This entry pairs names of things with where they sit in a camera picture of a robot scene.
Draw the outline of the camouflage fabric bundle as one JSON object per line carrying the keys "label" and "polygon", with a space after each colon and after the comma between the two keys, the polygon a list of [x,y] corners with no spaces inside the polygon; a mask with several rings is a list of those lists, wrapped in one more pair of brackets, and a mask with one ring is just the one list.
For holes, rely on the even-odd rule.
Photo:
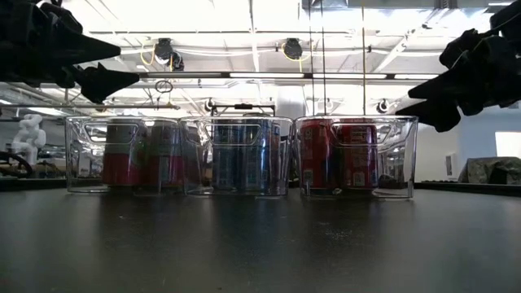
{"label": "camouflage fabric bundle", "polygon": [[458,181],[470,184],[521,186],[521,159],[517,157],[470,158]]}

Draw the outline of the white wall panel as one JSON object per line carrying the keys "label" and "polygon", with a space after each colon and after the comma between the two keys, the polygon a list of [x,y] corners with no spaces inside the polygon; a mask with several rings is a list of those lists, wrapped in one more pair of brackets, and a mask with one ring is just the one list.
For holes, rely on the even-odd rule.
{"label": "white wall panel", "polygon": [[521,159],[521,132],[496,132],[497,157],[517,157]]}

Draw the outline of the black metal rack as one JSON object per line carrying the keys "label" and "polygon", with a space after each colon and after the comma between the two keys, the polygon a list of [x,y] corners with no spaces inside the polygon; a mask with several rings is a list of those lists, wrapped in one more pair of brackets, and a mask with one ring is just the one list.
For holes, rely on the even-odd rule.
{"label": "black metal rack", "polygon": [[273,113],[272,116],[276,114],[276,107],[274,105],[256,105],[250,103],[239,103],[239,104],[228,104],[228,105],[212,105],[210,107],[210,116],[219,116],[229,108],[233,108],[234,110],[253,110],[258,108],[262,111],[265,109],[270,109]]}

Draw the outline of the blue slim energy drink can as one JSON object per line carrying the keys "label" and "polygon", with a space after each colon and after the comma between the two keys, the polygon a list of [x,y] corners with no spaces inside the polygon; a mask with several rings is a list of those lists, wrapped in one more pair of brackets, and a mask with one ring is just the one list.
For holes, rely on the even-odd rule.
{"label": "blue slim energy drink can", "polygon": [[270,176],[270,120],[246,120],[244,133],[244,188],[264,192],[269,189]]}
{"label": "blue slim energy drink can", "polygon": [[212,187],[236,190],[239,187],[239,144],[242,125],[233,120],[212,121]]}

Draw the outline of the silver overhead beam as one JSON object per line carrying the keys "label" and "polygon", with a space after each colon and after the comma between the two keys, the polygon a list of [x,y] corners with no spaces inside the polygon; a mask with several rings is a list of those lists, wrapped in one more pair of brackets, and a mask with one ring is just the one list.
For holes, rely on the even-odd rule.
{"label": "silver overhead beam", "polygon": [[301,72],[140,72],[141,78],[239,78],[239,79],[344,79],[344,80],[412,80],[423,81],[437,74],[403,73],[301,73]]}
{"label": "silver overhead beam", "polygon": [[139,104],[139,105],[102,105],[102,104],[82,104],[82,105],[65,105],[65,104],[47,104],[47,105],[33,105],[33,104],[4,104],[0,103],[0,108],[63,108],[63,109],[174,109],[180,110],[181,107],[178,105],[151,105],[151,104]]}

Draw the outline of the white wall box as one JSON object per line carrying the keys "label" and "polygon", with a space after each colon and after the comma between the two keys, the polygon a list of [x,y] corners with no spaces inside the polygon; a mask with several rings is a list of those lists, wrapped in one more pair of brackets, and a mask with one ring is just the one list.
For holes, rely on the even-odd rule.
{"label": "white wall box", "polygon": [[458,160],[455,153],[449,153],[444,158],[447,178],[455,178],[458,174]]}

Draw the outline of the clear plastic bin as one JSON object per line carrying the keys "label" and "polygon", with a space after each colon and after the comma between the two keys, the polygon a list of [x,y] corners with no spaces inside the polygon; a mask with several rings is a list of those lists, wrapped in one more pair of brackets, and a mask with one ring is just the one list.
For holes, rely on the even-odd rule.
{"label": "clear plastic bin", "polygon": [[[269,189],[264,192],[246,190],[244,188],[245,172],[243,168],[243,154],[247,143],[244,142],[246,130],[246,120],[259,119],[270,120],[271,140],[270,140],[270,176]],[[239,177],[239,187],[236,190],[216,190],[212,187],[212,121],[213,120],[233,120],[242,125],[242,141],[239,144],[239,167],[237,175]],[[193,189],[187,189],[185,183],[184,170],[184,192],[187,195],[239,195],[254,197],[280,197],[287,195],[289,186],[289,170],[291,164],[291,153],[293,147],[294,124],[293,120],[284,117],[273,116],[204,116],[187,117],[179,120],[181,129],[181,143],[183,151],[185,123],[196,124],[200,136],[199,170],[200,183]]]}
{"label": "clear plastic bin", "polygon": [[151,126],[156,120],[175,120],[146,116],[73,116],[65,121],[66,178],[68,191],[73,193],[107,193],[113,195],[163,195],[182,188],[160,188],[150,185],[109,186],[103,182],[103,153],[107,125],[112,119],[135,119],[145,122],[150,137]]}
{"label": "clear plastic bin", "polygon": [[[323,119],[329,124],[331,187],[325,190],[311,190],[308,194],[301,182],[300,128],[305,120]],[[342,173],[342,157],[338,153],[338,143],[334,123],[342,119],[364,119],[377,130],[378,186],[374,189],[344,189],[339,178]],[[295,144],[299,167],[300,193],[309,198],[337,199],[411,199],[414,195],[416,145],[418,118],[415,116],[306,116],[295,120]]]}

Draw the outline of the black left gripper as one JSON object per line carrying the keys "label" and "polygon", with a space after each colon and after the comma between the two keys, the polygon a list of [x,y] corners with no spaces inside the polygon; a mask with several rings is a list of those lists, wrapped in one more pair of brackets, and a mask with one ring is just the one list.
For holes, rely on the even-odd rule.
{"label": "black left gripper", "polygon": [[[79,63],[119,56],[121,49],[83,34],[62,0],[0,0],[0,81],[72,84]],[[75,82],[92,103],[140,80],[135,72],[77,67]]]}

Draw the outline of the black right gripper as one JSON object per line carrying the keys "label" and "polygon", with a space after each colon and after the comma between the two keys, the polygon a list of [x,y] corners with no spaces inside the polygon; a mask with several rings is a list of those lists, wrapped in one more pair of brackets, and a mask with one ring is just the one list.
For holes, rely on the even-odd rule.
{"label": "black right gripper", "polygon": [[[450,74],[423,82],[409,90],[410,98],[439,99],[456,96],[466,116],[486,107],[510,107],[521,99],[521,64],[509,42],[494,31],[469,29],[451,41],[439,57]],[[448,132],[461,120],[453,103],[424,101],[396,111],[398,116],[416,116],[438,133]]]}

